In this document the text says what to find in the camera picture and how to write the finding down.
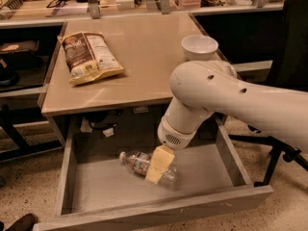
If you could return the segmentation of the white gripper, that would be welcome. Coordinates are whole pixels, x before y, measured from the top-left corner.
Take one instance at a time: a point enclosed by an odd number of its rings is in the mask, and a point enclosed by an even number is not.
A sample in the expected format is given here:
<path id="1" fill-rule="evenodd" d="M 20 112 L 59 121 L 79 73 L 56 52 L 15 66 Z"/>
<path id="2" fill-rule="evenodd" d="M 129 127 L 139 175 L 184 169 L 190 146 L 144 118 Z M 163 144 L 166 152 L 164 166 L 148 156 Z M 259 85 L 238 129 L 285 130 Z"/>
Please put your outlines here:
<path id="1" fill-rule="evenodd" d="M 152 158 L 145 179 L 153 184 L 158 184 L 163 174 L 174 160 L 173 150 L 186 148 L 193 139 L 195 132 L 183 134 L 173 129 L 165 116 L 158 126 L 157 135 L 163 144 L 153 151 Z"/>

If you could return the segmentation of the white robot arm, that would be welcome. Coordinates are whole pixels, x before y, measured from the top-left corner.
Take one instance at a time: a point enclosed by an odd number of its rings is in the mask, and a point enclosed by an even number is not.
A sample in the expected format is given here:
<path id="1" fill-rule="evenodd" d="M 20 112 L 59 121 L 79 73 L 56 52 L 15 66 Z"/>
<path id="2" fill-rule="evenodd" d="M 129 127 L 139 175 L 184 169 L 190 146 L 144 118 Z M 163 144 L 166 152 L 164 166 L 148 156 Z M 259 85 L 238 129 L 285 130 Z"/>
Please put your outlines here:
<path id="1" fill-rule="evenodd" d="M 270 182 L 277 160 L 295 161 L 307 167 L 301 156 L 308 149 L 308 92 L 251 84 L 240 80 L 224 61 L 189 61 L 170 76 L 173 98 L 158 127 L 161 145 L 153 152 L 146 179 L 158 183 L 200 125 L 214 113 L 232 116 L 265 138 L 254 140 L 272 147 L 262 186 Z"/>

